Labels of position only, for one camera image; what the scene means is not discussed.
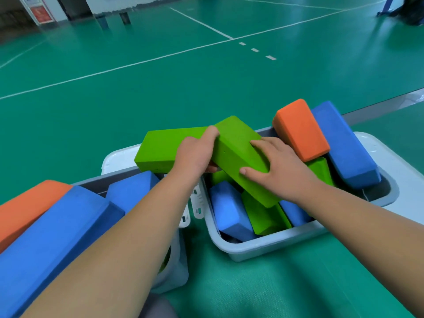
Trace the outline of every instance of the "person's left arm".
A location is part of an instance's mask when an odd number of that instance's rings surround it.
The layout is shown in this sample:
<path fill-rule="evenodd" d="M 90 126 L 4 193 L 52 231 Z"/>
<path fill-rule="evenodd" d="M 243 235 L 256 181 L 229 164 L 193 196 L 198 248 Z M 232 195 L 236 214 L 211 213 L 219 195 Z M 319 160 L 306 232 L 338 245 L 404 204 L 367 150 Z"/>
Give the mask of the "person's left arm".
<path fill-rule="evenodd" d="M 209 166 L 214 126 L 188 137 L 174 167 L 40 294 L 23 318 L 136 318 L 169 249 L 191 192 Z"/>

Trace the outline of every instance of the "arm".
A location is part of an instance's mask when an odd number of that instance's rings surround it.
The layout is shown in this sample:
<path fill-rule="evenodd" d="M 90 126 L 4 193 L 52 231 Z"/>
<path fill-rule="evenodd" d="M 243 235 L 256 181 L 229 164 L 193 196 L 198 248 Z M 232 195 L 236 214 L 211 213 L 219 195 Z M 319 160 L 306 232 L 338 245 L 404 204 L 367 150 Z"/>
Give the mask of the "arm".
<path fill-rule="evenodd" d="M 188 198 L 208 166 L 219 132 L 188 137 L 174 167 L 142 200 L 75 259 L 22 317 L 138 317 L 178 228 Z"/>
<path fill-rule="evenodd" d="M 318 180 L 278 138 L 263 137 L 252 145 L 267 155 L 271 169 L 240 172 L 307 211 L 412 314 L 424 317 L 424 225 Z"/>

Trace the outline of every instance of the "person's right arm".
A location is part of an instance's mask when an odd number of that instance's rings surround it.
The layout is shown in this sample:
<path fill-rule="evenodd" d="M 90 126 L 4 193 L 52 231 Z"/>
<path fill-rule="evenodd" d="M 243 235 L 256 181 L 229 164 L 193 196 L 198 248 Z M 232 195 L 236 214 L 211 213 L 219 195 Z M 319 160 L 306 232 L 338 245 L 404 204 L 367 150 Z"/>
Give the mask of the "person's right arm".
<path fill-rule="evenodd" d="M 424 317 L 424 225 L 325 184 L 278 138 L 251 143 L 271 169 L 240 172 L 317 219 L 413 315 Z"/>

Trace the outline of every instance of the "person's left hand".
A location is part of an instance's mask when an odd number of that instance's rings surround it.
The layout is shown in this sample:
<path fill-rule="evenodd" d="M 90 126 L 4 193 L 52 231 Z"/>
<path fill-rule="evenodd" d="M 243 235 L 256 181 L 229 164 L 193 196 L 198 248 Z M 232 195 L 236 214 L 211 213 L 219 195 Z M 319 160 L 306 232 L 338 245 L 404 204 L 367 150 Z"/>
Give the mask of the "person's left hand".
<path fill-rule="evenodd" d="M 192 176 L 194 180 L 198 180 L 205 172 L 216 172 L 218 168 L 211 162 L 211 157 L 218 135 L 218 129 L 215 126 L 209 126 L 199 139 L 186 137 L 178 147 L 171 172 L 178 172 L 182 176 Z"/>

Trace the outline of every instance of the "gray pants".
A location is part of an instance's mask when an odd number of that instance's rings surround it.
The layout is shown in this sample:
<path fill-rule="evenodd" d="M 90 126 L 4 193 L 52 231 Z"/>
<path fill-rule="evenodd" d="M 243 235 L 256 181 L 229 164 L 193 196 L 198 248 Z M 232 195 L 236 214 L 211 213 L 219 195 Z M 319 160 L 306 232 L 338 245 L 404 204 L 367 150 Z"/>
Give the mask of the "gray pants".
<path fill-rule="evenodd" d="M 169 301 L 155 293 L 150 293 L 144 303 L 139 318 L 178 318 Z"/>

